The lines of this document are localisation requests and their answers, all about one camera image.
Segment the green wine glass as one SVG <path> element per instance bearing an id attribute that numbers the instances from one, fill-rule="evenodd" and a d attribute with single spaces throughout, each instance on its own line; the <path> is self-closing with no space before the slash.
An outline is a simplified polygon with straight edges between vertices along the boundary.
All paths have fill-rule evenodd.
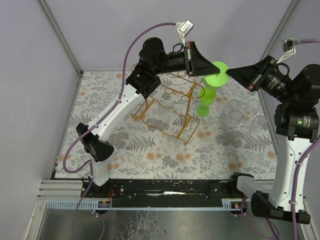
<path id="1" fill-rule="evenodd" d="M 202 88 L 199 92 L 200 106 L 197 107 L 196 112 L 200 117 L 206 117 L 210 114 L 209 106 L 214 102 L 216 91 L 209 88 Z"/>
<path id="2" fill-rule="evenodd" d="M 228 65 L 222 61 L 212 62 L 216 67 L 219 68 L 220 73 L 205 75 L 204 76 L 204 90 L 207 92 L 216 91 L 223 87 L 229 80 L 229 76 L 226 71 L 229 69 Z"/>

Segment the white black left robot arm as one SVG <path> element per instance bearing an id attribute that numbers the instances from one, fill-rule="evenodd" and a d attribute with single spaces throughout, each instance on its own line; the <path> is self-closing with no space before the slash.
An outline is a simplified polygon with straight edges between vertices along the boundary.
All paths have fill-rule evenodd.
<path id="1" fill-rule="evenodd" d="M 154 92 L 161 84 L 160 74 L 179 71 L 192 77 L 220 73 L 220 69 L 198 51 L 194 41 L 188 41 L 179 52 L 166 53 L 160 38 L 147 39 L 139 52 L 138 64 L 125 79 L 119 97 L 94 120 L 76 126 L 84 150 L 93 162 L 95 185 L 102 186 L 109 179 L 107 159 L 113 154 L 114 147 L 108 140 L 118 122 Z"/>

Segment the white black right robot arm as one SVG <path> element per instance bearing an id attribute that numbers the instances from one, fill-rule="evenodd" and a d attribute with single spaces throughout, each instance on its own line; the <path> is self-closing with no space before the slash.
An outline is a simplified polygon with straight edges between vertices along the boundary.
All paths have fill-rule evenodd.
<path id="1" fill-rule="evenodd" d="M 270 192 L 250 174 L 235 172 L 229 183 L 251 201 L 254 216 L 309 224 L 303 204 L 308 158 L 320 141 L 320 66 L 309 64 L 295 78 L 279 69 L 281 62 L 267 56 L 260 62 L 226 73 L 247 90 L 264 90 L 279 101 L 274 114 L 278 142 L 275 179 Z"/>

